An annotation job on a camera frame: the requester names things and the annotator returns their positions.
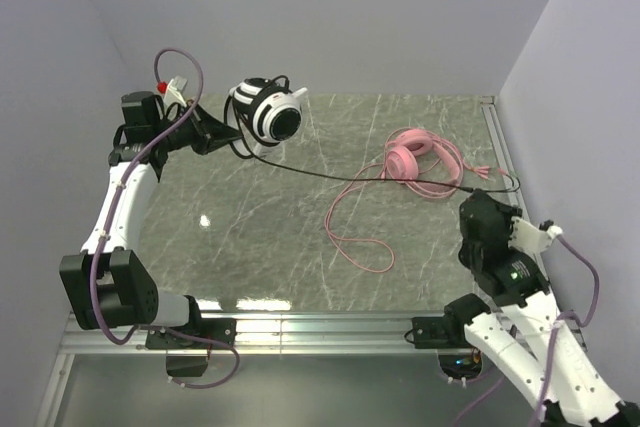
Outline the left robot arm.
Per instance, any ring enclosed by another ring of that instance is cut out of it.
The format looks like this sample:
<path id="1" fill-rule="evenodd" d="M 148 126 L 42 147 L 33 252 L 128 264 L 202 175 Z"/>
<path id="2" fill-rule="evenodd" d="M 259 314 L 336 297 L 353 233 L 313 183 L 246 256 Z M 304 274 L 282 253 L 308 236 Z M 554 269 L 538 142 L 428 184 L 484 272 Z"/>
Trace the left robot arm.
<path id="1" fill-rule="evenodd" d="M 121 99 L 124 122 L 109 154 L 109 185 L 96 225 L 79 253 L 62 258 L 59 273 L 84 330 L 173 328 L 198 334 L 203 320 L 190 295 L 161 291 L 139 259 L 142 223 L 170 153 L 185 147 L 207 155 L 240 137 L 202 107 L 166 115 L 150 91 Z"/>

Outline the white and black headphones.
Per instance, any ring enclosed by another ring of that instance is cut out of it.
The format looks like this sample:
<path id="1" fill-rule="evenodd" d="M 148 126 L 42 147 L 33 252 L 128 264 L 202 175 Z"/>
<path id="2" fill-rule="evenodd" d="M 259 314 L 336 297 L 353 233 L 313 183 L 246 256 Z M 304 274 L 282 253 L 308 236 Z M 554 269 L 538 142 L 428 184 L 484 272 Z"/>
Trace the white and black headphones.
<path id="1" fill-rule="evenodd" d="M 241 131 L 245 127 L 257 143 L 252 150 L 240 134 L 231 144 L 242 159 L 263 156 L 293 137 L 302 122 L 302 98 L 306 87 L 293 91 L 286 75 L 274 78 L 247 78 L 229 91 L 224 106 L 224 122 Z"/>

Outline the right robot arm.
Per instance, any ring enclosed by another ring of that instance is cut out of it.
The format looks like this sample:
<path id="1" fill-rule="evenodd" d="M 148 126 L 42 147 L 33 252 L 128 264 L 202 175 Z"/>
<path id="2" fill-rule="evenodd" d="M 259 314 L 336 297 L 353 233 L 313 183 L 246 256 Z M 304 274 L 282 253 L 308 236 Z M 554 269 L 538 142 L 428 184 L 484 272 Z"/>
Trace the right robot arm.
<path id="1" fill-rule="evenodd" d="M 460 263 L 493 303 L 475 294 L 444 309 L 447 334 L 490 359 L 533 409 L 532 426 L 636 426 L 638 404 L 624 400 L 599 374 L 571 327 L 585 317 L 562 310 L 535 260 L 554 242 L 566 246 L 552 221 L 538 226 L 520 208 L 476 189 L 459 207 Z"/>

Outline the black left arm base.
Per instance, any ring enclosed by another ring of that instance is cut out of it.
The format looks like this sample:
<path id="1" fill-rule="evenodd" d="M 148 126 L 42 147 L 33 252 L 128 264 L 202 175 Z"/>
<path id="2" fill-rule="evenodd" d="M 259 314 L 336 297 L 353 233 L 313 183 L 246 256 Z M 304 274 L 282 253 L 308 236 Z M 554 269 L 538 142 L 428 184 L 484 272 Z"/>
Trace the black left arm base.
<path id="1" fill-rule="evenodd" d="M 198 326 L 149 330 L 144 348 L 165 355 L 170 379 L 183 384 L 219 385 L 237 370 L 236 334 L 235 319 L 204 318 Z"/>

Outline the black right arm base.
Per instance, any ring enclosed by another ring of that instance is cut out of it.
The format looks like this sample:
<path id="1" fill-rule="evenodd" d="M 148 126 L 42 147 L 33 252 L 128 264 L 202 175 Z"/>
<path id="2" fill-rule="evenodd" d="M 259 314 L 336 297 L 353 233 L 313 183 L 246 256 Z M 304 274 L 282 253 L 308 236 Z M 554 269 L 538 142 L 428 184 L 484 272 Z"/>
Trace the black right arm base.
<path id="1" fill-rule="evenodd" d="M 413 317 L 404 340 L 416 350 L 433 350 L 440 375 L 449 383 L 466 386 L 488 378 L 496 370 L 445 316 Z"/>

